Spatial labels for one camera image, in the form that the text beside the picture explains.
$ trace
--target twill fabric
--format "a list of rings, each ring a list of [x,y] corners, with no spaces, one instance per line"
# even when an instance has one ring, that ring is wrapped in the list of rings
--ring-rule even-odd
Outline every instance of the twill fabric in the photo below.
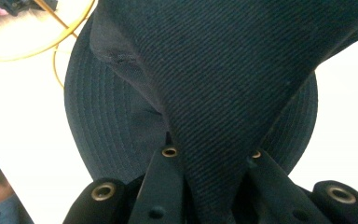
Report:
[[[169,131],[202,223],[224,223],[265,149],[289,173],[316,120],[315,68],[358,40],[358,1],[101,0],[65,108],[94,179],[145,173]]]

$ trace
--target black hat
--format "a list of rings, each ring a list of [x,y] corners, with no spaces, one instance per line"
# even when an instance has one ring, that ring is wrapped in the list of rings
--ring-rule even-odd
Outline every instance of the black hat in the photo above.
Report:
[[[94,179],[145,172],[169,131],[198,218],[226,222],[262,147],[289,173],[316,120],[314,70],[358,39],[358,1],[100,0],[65,107]]]

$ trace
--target black object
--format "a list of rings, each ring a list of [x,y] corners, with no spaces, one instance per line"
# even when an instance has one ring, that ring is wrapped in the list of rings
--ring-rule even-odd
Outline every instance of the black object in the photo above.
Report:
[[[190,193],[184,193],[179,156],[174,147],[155,152],[133,208],[128,204],[137,193],[129,190],[134,183],[124,186],[116,180],[94,181],[75,201],[64,224],[199,223],[185,208]],[[356,190],[336,181],[324,181],[316,184],[313,192],[307,192],[296,186],[263,150],[249,157],[247,164],[249,172],[232,207],[236,223],[358,224]],[[93,192],[106,182],[117,186],[115,194],[105,201],[93,200]],[[102,196],[108,191],[101,190]]]
[[[45,2],[51,9],[57,9],[57,0],[45,0]],[[19,15],[19,12],[28,10],[30,8],[43,10],[43,8],[41,8],[33,0],[0,0],[0,8],[6,10],[12,16],[17,16]]]

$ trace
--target white surface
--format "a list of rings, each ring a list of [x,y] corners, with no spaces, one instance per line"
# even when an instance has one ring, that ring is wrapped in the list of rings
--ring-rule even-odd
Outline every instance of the white surface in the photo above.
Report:
[[[36,224],[62,223],[91,181],[76,150],[51,52],[0,63],[0,166]],[[67,57],[60,61],[64,71]],[[307,189],[335,179],[358,189],[358,43],[317,70],[310,146],[291,177]]]

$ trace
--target yellow cable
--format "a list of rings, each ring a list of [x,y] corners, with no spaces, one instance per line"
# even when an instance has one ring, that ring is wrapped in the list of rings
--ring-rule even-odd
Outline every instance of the yellow cable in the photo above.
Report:
[[[80,17],[73,22],[68,29],[64,30],[58,38],[38,49],[30,50],[24,53],[8,55],[8,56],[0,56],[0,62],[9,62],[9,61],[16,61],[20,59],[29,58],[35,56],[36,54],[42,53],[48,49],[53,48],[54,46],[61,43],[68,35],[74,32],[74,30],[83,22],[83,20],[89,15],[92,6],[94,5],[95,0],[90,0],[89,4],[87,5],[86,9],[82,12]]]
[[[54,72],[54,76],[58,82],[58,84],[60,84],[60,86],[63,88],[63,84],[62,82],[60,81],[60,78],[58,77],[58,73],[57,73],[57,66],[56,66],[56,55],[57,55],[57,49],[58,49],[58,46],[60,44],[54,46],[54,50],[53,50],[53,72]]]

